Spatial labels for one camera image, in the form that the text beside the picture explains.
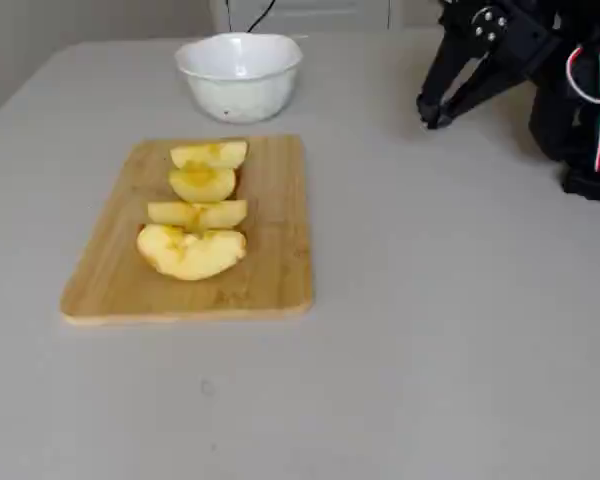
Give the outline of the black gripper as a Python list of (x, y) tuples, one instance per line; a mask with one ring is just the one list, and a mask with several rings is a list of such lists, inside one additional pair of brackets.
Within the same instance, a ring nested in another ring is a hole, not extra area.
[[(417, 110), (429, 129), (455, 118), (518, 84), (557, 80), (562, 39), (545, 1), (443, 1), (439, 24), (444, 35), (421, 91)], [(463, 68), (474, 73), (444, 102)]]

